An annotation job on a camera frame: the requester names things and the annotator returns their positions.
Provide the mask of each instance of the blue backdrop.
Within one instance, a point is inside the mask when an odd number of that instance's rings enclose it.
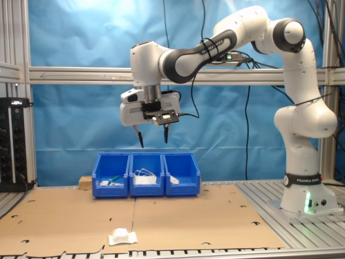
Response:
[[[200,41],[201,0],[166,0],[170,47],[193,47]],[[293,17],[312,41],[322,64],[316,19],[307,1],[205,0],[204,36],[239,9],[261,5],[270,19]],[[167,46],[162,0],[29,0],[33,66],[130,67],[130,48],[144,40]],[[241,48],[255,60],[282,67],[279,55],[260,55]],[[33,85],[37,170],[41,186],[75,185],[90,175],[99,152],[193,152],[204,181],[243,180],[245,169],[247,86],[196,86],[200,119],[183,117],[170,127],[141,125],[142,150],[131,127],[120,123],[120,94],[131,86]],[[194,113],[190,86],[181,91],[183,112]],[[270,86],[254,86],[248,106],[250,122],[249,179],[281,179],[285,149],[275,128],[275,112],[289,105]]]

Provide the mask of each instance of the cardboard sheet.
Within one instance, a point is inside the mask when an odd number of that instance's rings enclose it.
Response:
[[[135,231],[139,242],[110,247],[108,234],[116,228]],[[115,254],[284,244],[235,186],[203,186],[199,197],[136,200],[95,200],[91,190],[38,189],[0,220],[0,255],[91,254],[103,246],[102,253]]]
[[[0,255],[28,257],[127,253],[128,245],[109,247],[115,228],[131,230],[134,199],[95,200],[91,190],[38,189],[0,220]]]
[[[234,185],[203,186],[199,197],[136,199],[133,231],[136,251],[284,247]]]

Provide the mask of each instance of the franka emika robot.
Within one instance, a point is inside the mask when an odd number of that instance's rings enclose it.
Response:
[[[214,36],[192,49],[172,50],[153,41],[135,45],[130,51],[134,88],[121,95],[121,123],[133,126],[143,146],[138,124],[164,126],[181,114],[179,94],[163,94],[161,78],[183,84],[201,67],[249,42],[262,54],[279,53],[284,62],[286,93],[295,106],[283,107],[274,116],[286,148],[284,195],[280,207],[296,216],[342,213],[333,192],[321,182],[318,153],[309,138],[326,138],[337,128],[337,117],[323,102],[316,75],[312,43],[295,19],[271,21],[266,11],[252,6],[237,11],[213,30]]]

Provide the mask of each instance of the white cloth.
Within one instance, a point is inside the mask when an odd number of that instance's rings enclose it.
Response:
[[[126,228],[116,228],[111,235],[109,235],[109,245],[138,242],[135,232],[127,232]]]

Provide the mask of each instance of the blue bin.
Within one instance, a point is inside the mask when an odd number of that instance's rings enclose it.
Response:
[[[155,185],[135,185],[134,173],[145,168],[157,177]],[[129,193],[137,196],[163,196],[164,195],[164,167],[162,153],[132,153],[130,157]]]
[[[96,198],[128,196],[130,153],[100,153],[92,172],[92,195]],[[122,186],[100,186],[100,182],[120,176],[115,183]]]
[[[192,153],[163,154],[167,196],[196,196],[200,193],[200,169]],[[170,176],[180,181],[174,185]]]

